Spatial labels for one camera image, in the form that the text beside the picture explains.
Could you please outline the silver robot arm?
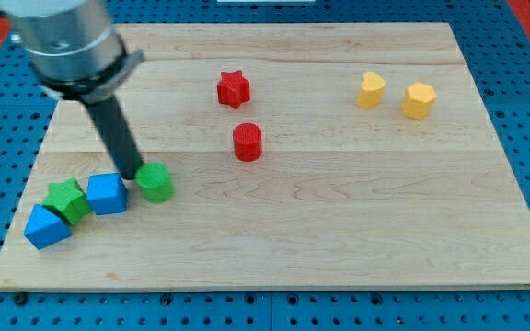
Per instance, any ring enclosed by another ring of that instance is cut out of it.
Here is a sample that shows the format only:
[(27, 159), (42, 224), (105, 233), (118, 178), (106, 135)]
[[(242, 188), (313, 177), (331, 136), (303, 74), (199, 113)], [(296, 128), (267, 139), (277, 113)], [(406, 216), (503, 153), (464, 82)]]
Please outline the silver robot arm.
[(58, 99), (105, 101), (144, 61), (143, 51), (127, 50), (99, 0), (0, 0), (0, 8), (11, 21), (12, 41)]

